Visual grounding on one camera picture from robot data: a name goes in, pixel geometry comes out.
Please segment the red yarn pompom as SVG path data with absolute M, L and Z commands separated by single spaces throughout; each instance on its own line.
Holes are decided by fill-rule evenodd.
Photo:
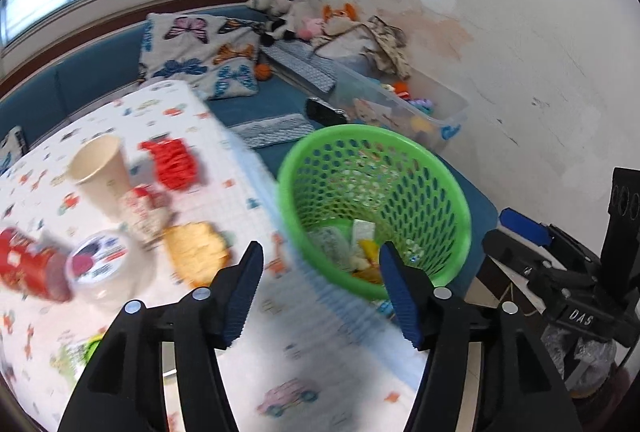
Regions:
M 151 155 L 155 178 L 166 189 L 182 192 L 198 181 L 198 163 L 181 138 L 145 140 L 138 148 Z

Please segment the beige paper cup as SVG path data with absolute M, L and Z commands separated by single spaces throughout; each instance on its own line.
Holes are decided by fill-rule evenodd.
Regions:
M 89 140 L 70 160 L 67 176 L 93 207 L 120 220 L 120 200 L 132 185 L 119 137 L 104 134 Z

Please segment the red snack canister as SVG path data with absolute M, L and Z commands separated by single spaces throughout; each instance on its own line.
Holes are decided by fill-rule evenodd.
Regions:
M 65 276 L 66 255 L 13 226 L 2 227 L 0 274 L 6 288 L 52 302 L 72 300 Z

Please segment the yellow snack wrapper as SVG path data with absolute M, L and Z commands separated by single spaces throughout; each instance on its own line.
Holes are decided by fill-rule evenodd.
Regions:
M 163 243 L 176 274 L 192 288 L 209 286 L 231 262 L 224 237 L 209 222 L 167 227 Z

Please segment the white plastic lidded tub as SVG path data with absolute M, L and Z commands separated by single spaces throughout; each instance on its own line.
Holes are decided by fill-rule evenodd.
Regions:
M 152 282 L 155 262 L 128 234 L 104 230 L 78 244 L 66 259 L 64 273 L 75 299 L 104 312 L 119 312 Z

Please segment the green plastic waste basket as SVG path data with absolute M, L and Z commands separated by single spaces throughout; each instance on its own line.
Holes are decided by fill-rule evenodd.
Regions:
M 332 126 L 299 140 L 280 166 L 278 200 L 302 257 L 364 300 L 384 300 L 387 292 L 342 270 L 311 232 L 329 226 L 347 232 L 356 221 L 370 222 L 377 244 L 392 242 L 436 287 L 458 276 L 471 248 L 470 208 L 451 172 L 413 140 L 375 126 Z

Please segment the grey striped mat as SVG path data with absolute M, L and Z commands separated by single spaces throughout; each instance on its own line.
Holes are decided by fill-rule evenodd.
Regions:
M 314 132 L 314 127 L 302 114 L 285 114 L 240 123 L 230 131 L 248 148 L 256 149 L 297 142 Z

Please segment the clear plastic storage bin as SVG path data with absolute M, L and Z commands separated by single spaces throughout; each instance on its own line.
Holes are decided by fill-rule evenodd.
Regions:
M 463 96 L 419 71 L 403 81 L 342 62 L 330 100 L 350 121 L 395 131 L 436 154 L 460 132 L 469 109 Z

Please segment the green yellow snack packet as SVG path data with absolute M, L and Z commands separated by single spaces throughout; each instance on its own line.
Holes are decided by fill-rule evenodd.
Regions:
M 78 341 L 63 340 L 50 355 L 50 366 L 63 377 L 79 378 L 102 338 L 103 334 L 94 334 Z

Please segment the black remote device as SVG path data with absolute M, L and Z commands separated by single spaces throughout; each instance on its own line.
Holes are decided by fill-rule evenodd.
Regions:
M 306 117 L 322 126 L 342 126 L 349 124 L 344 110 L 337 109 L 319 97 L 308 97 L 305 102 Z

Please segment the small orange ball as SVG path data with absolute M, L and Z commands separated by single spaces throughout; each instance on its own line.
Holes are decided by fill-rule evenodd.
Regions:
M 267 81 L 272 76 L 272 69 L 269 64 L 262 62 L 254 68 L 254 75 L 257 81 Z

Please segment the large butterfly pillow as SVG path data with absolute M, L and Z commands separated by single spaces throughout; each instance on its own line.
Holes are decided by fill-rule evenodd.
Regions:
M 254 68 L 263 26 L 257 20 L 205 13 L 149 14 L 140 78 L 181 80 L 201 100 L 253 96 L 258 93 Z

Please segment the small butterfly pillow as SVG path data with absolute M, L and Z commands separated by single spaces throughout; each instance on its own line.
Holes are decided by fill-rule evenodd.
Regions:
M 1 141 L 0 174 L 6 173 L 27 153 L 28 145 L 24 137 L 24 131 L 20 126 L 14 126 Z

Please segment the orange fox plush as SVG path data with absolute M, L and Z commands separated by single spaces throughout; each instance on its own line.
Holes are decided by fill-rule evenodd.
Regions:
M 342 8 L 333 8 L 326 4 L 322 8 L 323 33 L 326 36 L 340 36 L 358 25 L 356 8 L 345 3 Z

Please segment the black white plush cow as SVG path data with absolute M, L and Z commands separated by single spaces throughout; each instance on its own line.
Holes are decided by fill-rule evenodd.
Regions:
M 263 46 L 296 40 L 303 20 L 314 16 L 309 0 L 248 0 L 245 5 L 269 18 L 260 35 Z

